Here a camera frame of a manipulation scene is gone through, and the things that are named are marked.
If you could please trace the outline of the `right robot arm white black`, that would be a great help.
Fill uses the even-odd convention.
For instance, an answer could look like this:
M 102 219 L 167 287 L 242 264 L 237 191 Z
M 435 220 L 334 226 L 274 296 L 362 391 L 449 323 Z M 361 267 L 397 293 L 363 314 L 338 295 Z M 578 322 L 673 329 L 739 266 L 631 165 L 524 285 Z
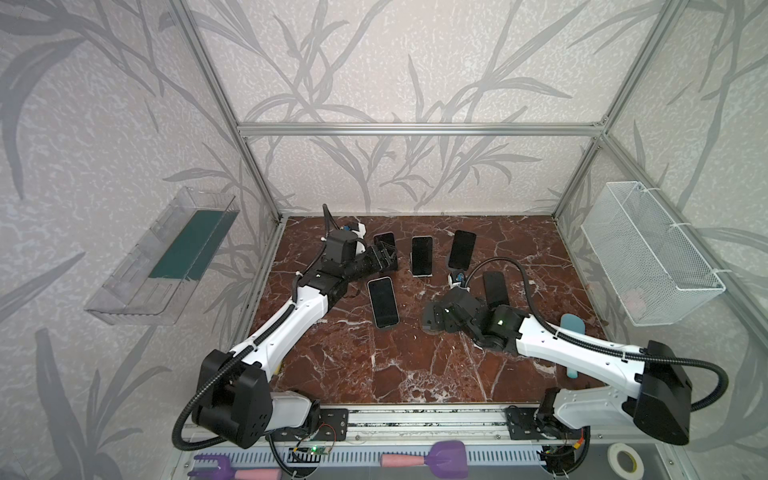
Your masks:
M 667 444 L 690 441 L 689 377 L 673 360 L 647 359 L 670 351 L 662 343 L 641 348 L 568 332 L 508 304 L 489 307 L 459 287 L 428 303 L 422 323 L 429 332 L 460 332 L 482 349 L 545 360 L 600 381 L 598 388 L 549 390 L 539 407 L 544 424 L 571 430 L 634 425 Z

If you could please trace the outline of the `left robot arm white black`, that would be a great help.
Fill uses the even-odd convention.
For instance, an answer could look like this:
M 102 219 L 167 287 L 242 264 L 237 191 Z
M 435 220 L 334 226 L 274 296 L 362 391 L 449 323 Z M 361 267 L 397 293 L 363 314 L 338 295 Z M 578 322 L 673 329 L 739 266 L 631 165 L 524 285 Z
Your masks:
M 272 392 L 272 376 L 350 283 L 396 269 L 396 247 L 381 241 L 361 253 L 353 247 L 338 258 L 318 254 L 296 274 L 289 299 L 262 327 L 229 351 L 213 350 L 205 357 L 197 391 L 174 424 L 174 447 L 195 451 L 230 442 L 247 449 L 274 431 L 314 432 L 314 402 L 296 392 Z

